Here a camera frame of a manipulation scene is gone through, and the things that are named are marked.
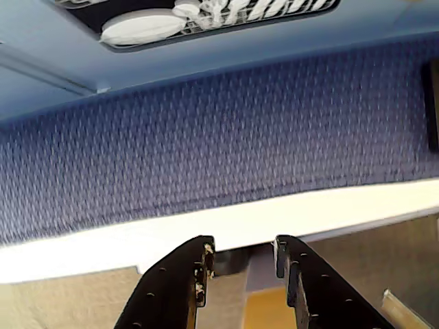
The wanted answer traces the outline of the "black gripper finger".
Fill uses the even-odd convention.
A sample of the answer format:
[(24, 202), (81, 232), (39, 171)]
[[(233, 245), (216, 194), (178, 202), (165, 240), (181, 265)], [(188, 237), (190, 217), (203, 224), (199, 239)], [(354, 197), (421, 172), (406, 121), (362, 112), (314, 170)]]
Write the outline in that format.
[(323, 257), (299, 238), (275, 239), (276, 276), (297, 328), (393, 328)]
[(177, 247), (143, 274), (115, 328), (195, 328), (214, 259), (212, 236), (196, 236)]

